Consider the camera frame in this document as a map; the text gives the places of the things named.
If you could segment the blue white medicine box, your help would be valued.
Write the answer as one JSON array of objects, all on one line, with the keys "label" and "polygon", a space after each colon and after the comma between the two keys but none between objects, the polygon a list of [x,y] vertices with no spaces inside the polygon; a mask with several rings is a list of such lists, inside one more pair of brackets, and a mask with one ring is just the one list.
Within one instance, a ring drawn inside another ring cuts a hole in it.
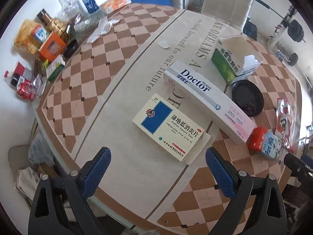
[{"label": "blue white medicine box", "polygon": [[197,158],[211,138],[205,129],[156,93],[133,118],[133,123],[187,165]]}]

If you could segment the white Doctor toothpaste box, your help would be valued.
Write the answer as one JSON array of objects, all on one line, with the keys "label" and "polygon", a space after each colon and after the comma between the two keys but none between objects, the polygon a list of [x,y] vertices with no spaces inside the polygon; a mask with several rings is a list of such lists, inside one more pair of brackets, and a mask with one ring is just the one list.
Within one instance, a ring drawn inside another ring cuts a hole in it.
[{"label": "white Doctor toothpaste box", "polygon": [[165,83],[181,92],[198,109],[210,117],[236,144],[246,143],[255,123],[218,87],[181,61],[163,73]]}]

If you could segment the black plastic cup lid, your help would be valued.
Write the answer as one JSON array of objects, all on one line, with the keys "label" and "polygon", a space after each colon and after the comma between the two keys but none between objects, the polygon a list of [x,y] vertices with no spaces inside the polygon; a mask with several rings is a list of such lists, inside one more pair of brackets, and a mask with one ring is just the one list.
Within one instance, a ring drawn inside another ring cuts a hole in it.
[{"label": "black plastic cup lid", "polygon": [[264,108],[259,88],[248,80],[240,80],[232,87],[232,101],[248,116],[258,116]]}]

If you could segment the green white carton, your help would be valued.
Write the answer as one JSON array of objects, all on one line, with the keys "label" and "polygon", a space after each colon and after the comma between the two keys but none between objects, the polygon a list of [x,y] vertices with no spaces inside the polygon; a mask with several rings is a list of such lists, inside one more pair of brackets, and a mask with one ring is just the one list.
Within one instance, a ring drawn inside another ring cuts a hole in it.
[{"label": "green white carton", "polygon": [[227,85],[250,77],[262,57],[244,36],[219,38],[211,58]]}]

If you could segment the small red blue milk carton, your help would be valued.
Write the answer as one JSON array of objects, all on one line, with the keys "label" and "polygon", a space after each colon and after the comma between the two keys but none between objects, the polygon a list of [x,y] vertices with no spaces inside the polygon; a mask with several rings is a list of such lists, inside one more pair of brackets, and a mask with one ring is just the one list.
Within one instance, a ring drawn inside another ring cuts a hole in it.
[{"label": "small red blue milk carton", "polygon": [[261,153],[269,159],[277,160],[282,147],[282,141],[265,127],[256,127],[250,137],[248,149]]}]

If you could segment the red cola can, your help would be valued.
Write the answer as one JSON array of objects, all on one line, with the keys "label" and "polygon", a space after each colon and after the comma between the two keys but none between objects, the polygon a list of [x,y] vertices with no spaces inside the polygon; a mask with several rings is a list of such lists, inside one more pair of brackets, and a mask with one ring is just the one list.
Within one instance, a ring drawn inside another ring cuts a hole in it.
[{"label": "red cola can", "polygon": [[36,90],[28,81],[24,81],[17,86],[17,95],[24,100],[33,101]]}]

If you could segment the checkered brown table mat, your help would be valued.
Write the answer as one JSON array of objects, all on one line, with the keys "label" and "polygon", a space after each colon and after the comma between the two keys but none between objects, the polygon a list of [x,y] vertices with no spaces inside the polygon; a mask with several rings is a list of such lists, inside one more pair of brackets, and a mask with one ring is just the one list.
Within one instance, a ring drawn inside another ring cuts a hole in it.
[{"label": "checkered brown table mat", "polygon": [[[121,223],[161,234],[208,234],[229,204],[206,165],[210,146],[249,176],[273,174],[284,189],[283,159],[257,153],[254,128],[275,130],[278,102],[300,103],[298,82],[263,45],[216,19],[187,10],[131,4],[117,24],[85,43],[37,107],[43,131],[69,169],[102,147],[112,161],[95,201]],[[261,64],[249,77],[261,113],[247,117],[212,62],[240,69],[222,40],[246,47]]]}]

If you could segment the green white small box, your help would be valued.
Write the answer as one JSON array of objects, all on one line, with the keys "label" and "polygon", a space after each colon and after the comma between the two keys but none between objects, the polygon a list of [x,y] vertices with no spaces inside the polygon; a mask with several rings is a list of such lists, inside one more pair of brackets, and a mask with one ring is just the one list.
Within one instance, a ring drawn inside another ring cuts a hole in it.
[{"label": "green white small box", "polygon": [[62,55],[58,55],[46,68],[46,76],[49,82],[52,82],[65,67],[65,61]]}]

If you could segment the orange gift box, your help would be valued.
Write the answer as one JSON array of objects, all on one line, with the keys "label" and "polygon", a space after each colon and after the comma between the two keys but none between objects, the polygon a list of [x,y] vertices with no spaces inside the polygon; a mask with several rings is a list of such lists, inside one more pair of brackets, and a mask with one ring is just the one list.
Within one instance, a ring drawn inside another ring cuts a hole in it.
[{"label": "orange gift box", "polygon": [[66,48],[66,43],[56,34],[52,32],[45,42],[38,49],[39,59],[41,61],[48,60],[52,62],[58,55],[60,55]]}]

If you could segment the barbell weight bench rack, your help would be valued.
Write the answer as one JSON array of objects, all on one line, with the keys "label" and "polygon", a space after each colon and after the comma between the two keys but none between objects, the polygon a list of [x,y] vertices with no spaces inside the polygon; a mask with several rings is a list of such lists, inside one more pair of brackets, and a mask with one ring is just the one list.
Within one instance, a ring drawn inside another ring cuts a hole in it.
[{"label": "barbell weight bench rack", "polygon": [[283,47],[278,47],[280,44],[279,40],[285,31],[294,42],[304,41],[304,30],[302,25],[297,20],[292,19],[292,17],[297,13],[296,7],[291,4],[286,16],[281,16],[262,0],[255,1],[260,3],[263,7],[271,10],[281,18],[281,22],[276,26],[273,35],[267,40],[268,50],[272,52],[280,62],[286,61],[290,66],[296,65],[299,59],[298,54],[294,52],[287,56],[283,51]]}]

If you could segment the small white paper scrap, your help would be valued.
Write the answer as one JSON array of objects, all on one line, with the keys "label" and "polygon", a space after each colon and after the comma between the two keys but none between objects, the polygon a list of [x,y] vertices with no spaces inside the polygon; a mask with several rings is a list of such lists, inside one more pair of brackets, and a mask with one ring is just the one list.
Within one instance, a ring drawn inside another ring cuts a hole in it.
[{"label": "small white paper scrap", "polygon": [[158,45],[162,49],[169,49],[170,48],[169,43],[166,40],[158,41]]}]

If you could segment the crumpled white tissue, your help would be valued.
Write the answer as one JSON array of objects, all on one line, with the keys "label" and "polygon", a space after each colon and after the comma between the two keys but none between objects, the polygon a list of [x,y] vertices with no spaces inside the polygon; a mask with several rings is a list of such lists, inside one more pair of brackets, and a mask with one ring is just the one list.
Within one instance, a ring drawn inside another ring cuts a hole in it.
[{"label": "crumpled white tissue", "polygon": [[107,17],[99,21],[98,27],[88,37],[86,43],[94,43],[100,36],[107,34],[113,25],[117,24],[120,20],[108,20]]}]

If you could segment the yellow snack bag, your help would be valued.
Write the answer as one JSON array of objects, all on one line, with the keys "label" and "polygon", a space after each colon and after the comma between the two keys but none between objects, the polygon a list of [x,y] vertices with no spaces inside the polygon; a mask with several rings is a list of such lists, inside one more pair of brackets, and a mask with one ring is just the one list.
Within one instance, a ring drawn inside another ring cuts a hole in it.
[{"label": "yellow snack bag", "polygon": [[25,49],[34,55],[40,47],[39,42],[32,35],[38,26],[41,26],[41,24],[34,20],[25,19],[14,39],[14,46],[19,49]]}]

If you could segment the blue label water bottle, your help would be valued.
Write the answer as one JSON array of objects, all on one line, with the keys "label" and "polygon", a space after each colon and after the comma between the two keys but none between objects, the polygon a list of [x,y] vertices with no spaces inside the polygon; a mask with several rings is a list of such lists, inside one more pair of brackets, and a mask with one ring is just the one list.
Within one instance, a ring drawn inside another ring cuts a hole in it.
[{"label": "blue label water bottle", "polygon": [[95,0],[81,0],[87,9],[87,12],[91,19],[99,21],[103,18],[103,13]]}]

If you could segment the clear glass bottle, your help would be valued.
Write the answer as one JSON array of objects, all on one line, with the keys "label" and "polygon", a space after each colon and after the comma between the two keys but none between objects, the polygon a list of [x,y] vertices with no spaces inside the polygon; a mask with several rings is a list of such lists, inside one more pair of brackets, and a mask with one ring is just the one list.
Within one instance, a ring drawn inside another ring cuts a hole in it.
[{"label": "clear glass bottle", "polygon": [[62,9],[57,13],[57,17],[64,23],[69,22],[73,17],[81,14],[80,4],[71,0],[58,0]]}]

